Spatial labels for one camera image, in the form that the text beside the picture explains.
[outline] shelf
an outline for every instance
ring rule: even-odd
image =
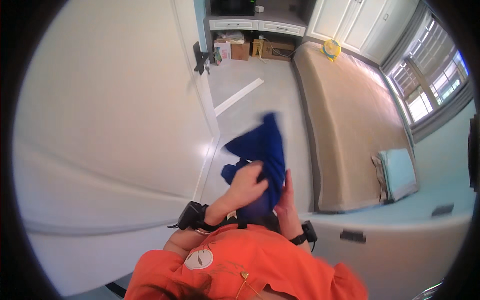
[[[278,23],[286,23],[296,26],[307,27],[307,24],[300,19],[294,12],[285,12],[285,11],[272,11],[268,10],[265,12],[256,12],[255,16],[206,16],[207,21],[210,20],[229,20],[229,19],[240,19],[240,20],[258,20],[258,21],[271,21]]]

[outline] light blue pillow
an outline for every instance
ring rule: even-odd
[[[398,201],[418,191],[415,170],[407,149],[380,151],[378,157],[384,166],[389,200]]]

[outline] hand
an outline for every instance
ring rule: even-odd
[[[257,200],[268,188],[268,180],[257,183],[262,172],[263,163],[254,161],[237,171],[230,189],[217,202],[228,210],[227,213],[245,207]]]
[[[283,186],[282,196],[280,201],[275,206],[274,210],[278,216],[287,214],[290,211],[294,211],[296,214],[295,199],[293,197],[293,181],[290,169],[285,173],[285,185]]]

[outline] wrist-mounted device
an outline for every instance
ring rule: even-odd
[[[303,234],[290,240],[294,245],[297,245],[297,246],[302,245],[306,240],[308,242],[314,242],[314,243],[318,240],[317,234],[315,233],[315,229],[313,229],[313,225],[310,221],[305,221],[301,225],[301,228],[303,229]]]
[[[205,223],[205,212],[208,205],[201,205],[200,203],[190,201],[187,204],[187,207],[181,213],[178,223],[173,226],[168,226],[168,228],[180,228],[185,230],[188,227],[192,229],[203,229],[209,232],[217,230],[220,225],[211,226]]]

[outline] drawer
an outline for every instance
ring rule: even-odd
[[[305,35],[305,27],[285,24],[285,23],[270,22],[270,21],[259,21],[258,30],[279,32],[279,33],[284,33],[284,34],[293,35],[293,36]]]
[[[258,30],[258,20],[210,20],[210,30]]]

